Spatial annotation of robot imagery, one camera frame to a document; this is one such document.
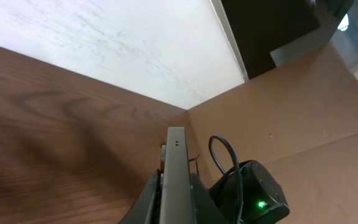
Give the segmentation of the brown cardboard panel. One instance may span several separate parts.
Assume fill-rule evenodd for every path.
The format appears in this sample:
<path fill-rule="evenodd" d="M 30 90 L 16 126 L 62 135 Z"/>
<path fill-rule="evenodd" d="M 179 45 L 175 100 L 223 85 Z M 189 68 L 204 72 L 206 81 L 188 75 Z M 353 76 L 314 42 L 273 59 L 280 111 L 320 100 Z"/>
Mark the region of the brown cardboard panel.
<path fill-rule="evenodd" d="M 290 207 L 285 223 L 358 223 L 358 81 L 333 45 L 189 111 L 213 180 L 208 139 L 263 164 Z"/>

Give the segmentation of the Galaxy S25 Ultra smartphone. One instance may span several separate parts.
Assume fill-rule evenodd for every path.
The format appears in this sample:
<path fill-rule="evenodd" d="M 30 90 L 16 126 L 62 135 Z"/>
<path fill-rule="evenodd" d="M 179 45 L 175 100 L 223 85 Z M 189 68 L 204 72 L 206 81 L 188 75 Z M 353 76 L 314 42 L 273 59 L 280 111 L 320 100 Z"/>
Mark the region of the Galaxy S25 Ultra smartphone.
<path fill-rule="evenodd" d="M 183 127 L 169 127 L 163 170 L 160 223 L 195 224 L 196 212 Z"/>

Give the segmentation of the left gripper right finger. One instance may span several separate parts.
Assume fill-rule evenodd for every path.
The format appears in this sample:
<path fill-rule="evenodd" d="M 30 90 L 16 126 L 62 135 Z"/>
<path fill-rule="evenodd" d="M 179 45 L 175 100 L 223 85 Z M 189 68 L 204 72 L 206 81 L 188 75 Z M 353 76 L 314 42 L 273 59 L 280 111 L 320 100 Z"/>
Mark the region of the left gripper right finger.
<path fill-rule="evenodd" d="M 191 173 L 190 178 L 197 224 L 229 224 L 209 196 L 208 189 L 205 188 L 198 175 Z"/>

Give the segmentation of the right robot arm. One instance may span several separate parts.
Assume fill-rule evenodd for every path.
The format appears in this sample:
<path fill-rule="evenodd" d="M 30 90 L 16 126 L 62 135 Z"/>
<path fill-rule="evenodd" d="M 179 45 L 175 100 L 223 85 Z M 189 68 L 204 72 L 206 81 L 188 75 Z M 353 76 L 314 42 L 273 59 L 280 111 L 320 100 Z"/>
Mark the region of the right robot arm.
<path fill-rule="evenodd" d="M 281 186 L 261 163 L 244 161 L 239 167 L 243 191 L 241 223 L 276 223 L 290 214 Z M 233 168 L 209 189 L 209 195 L 222 215 L 234 223 L 237 181 Z"/>

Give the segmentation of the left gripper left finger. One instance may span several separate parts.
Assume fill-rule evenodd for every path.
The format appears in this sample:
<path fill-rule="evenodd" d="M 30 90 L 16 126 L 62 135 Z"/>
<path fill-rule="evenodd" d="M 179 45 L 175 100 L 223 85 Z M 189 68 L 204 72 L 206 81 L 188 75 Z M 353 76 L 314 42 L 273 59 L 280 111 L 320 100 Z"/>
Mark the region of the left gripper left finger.
<path fill-rule="evenodd" d="M 157 169 L 119 224 L 159 224 L 161 197 L 161 171 Z"/>

